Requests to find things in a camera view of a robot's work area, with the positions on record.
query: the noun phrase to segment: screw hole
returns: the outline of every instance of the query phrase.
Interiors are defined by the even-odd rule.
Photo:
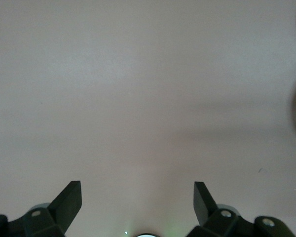
[[[222,211],[221,214],[223,217],[232,217],[231,213],[227,210]]]
[[[270,219],[267,219],[267,218],[264,218],[262,220],[263,224],[265,224],[266,226],[269,226],[269,227],[273,227],[275,226],[274,222]]]
[[[33,212],[32,213],[32,216],[34,217],[34,216],[39,216],[40,215],[40,211],[35,211],[35,212]]]

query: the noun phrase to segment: gray surface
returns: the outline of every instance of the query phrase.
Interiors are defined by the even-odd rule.
[[[296,0],[0,1],[0,213],[81,180],[67,232],[183,237],[193,182],[296,234]]]

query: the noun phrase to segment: dark object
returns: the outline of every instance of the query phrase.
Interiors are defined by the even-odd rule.
[[[64,237],[81,205],[80,181],[71,181],[47,208],[35,208],[12,222],[0,215],[0,237]],[[205,184],[195,182],[194,210],[200,226],[187,237],[295,237],[274,217],[260,216],[253,224],[230,209],[216,205]]]
[[[12,222],[0,215],[0,237],[64,237],[81,205],[81,183],[71,181],[47,208],[35,208]]]
[[[194,184],[194,210],[200,226],[187,237],[295,237],[274,217],[260,216],[250,223],[226,208],[219,208],[203,182]]]

